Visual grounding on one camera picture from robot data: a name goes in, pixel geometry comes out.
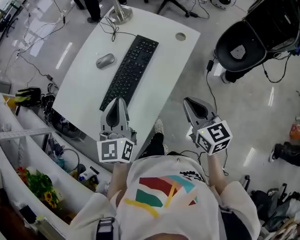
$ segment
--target white desk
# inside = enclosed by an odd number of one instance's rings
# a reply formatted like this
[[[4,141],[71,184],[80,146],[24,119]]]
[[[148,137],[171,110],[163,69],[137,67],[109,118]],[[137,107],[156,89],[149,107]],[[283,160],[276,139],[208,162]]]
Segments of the white desk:
[[[141,35],[159,42],[137,89],[128,105],[130,126],[137,131],[134,160],[146,141],[154,122],[165,105],[200,33],[168,18],[132,8],[133,18],[119,25],[119,31]],[[102,25],[111,32],[110,27]],[[186,39],[178,41],[176,33],[184,33]],[[117,69],[132,44],[133,35],[104,33],[98,24],[75,57],[56,96],[53,108],[96,141],[99,141],[99,107]],[[105,69],[96,67],[96,60],[112,53],[113,64]]]

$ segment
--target white floor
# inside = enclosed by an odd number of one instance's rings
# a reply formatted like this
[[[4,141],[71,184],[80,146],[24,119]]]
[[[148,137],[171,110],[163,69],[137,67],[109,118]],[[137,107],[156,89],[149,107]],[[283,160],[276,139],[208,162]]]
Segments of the white floor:
[[[147,4],[143,0],[127,1],[132,7],[151,12],[155,12],[161,3],[155,0]],[[235,6],[227,11],[219,10],[210,3],[205,4],[204,8],[209,12],[210,19],[186,18],[173,4],[163,9],[163,16],[201,32],[200,39],[160,114],[164,120],[165,142],[169,150],[198,151],[187,137],[190,125],[184,114],[183,98],[193,96],[213,104],[205,79],[208,60],[212,58],[212,51],[221,34],[246,15],[245,11],[253,1],[236,0]],[[95,26],[87,23],[87,11],[72,7],[72,0],[56,2],[66,15],[65,26],[22,55],[43,74],[50,74],[61,85],[78,50]],[[180,2],[189,10],[193,6],[192,0]],[[26,87],[32,77],[28,85],[40,87],[43,93],[49,83],[45,77],[36,73],[32,65],[20,57],[11,56],[14,50],[26,49],[37,39],[62,26],[61,22],[58,23],[61,14],[53,0],[39,0],[37,4],[41,11],[29,6],[29,21],[28,15],[21,12],[16,29],[3,40],[0,47],[0,74],[6,74],[11,80],[12,93]],[[110,8],[111,2],[104,0],[102,5],[104,14]],[[205,12],[198,5],[193,11],[205,17]],[[281,77],[284,63],[284,60],[266,62],[269,77],[274,80]],[[213,74],[209,76],[209,81],[217,100],[218,114],[228,122],[233,134],[225,167],[229,173],[227,179],[239,180],[243,175],[249,174],[250,190],[266,191],[287,183],[288,191],[300,192],[300,167],[283,160],[268,163],[273,145],[289,140],[289,130],[295,122],[295,116],[300,116],[300,97],[296,93],[296,90],[300,90],[300,56],[290,58],[286,76],[277,84],[266,79],[262,67],[255,68],[235,84],[224,84]],[[89,137],[82,141],[73,141],[72,144],[91,159],[98,161],[96,144]],[[225,153],[221,152],[218,156],[223,163]],[[203,167],[207,168],[205,161],[206,158],[203,157]]]

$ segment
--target colorful shirt graphic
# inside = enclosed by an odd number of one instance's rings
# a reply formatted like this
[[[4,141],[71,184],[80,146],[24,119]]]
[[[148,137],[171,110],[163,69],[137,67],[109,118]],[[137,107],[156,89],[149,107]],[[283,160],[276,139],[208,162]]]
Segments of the colorful shirt graphic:
[[[128,205],[143,208],[154,218],[158,218],[162,209],[173,206],[185,207],[198,202],[195,185],[178,175],[164,177],[139,178],[135,200],[126,198]]]

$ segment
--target black keyboard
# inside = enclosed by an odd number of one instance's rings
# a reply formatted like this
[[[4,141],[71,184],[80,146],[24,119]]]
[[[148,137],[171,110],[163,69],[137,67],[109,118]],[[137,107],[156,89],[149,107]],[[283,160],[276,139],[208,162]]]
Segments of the black keyboard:
[[[123,98],[128,106],[158,44],[141,35],[136,36],[104,96],[101,111],[105,111],[116,97]]]

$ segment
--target computer mouse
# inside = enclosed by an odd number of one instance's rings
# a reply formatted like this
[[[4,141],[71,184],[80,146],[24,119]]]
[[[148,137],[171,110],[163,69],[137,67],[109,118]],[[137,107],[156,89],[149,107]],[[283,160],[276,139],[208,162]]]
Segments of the computer mouse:
[[[96,61],[96,67],[98,69],[102,69],[105,66],[108,66],[109,64],[113,63],[115,61],[115,56],[112,53],[109,53],[101,58],[99,58]]]

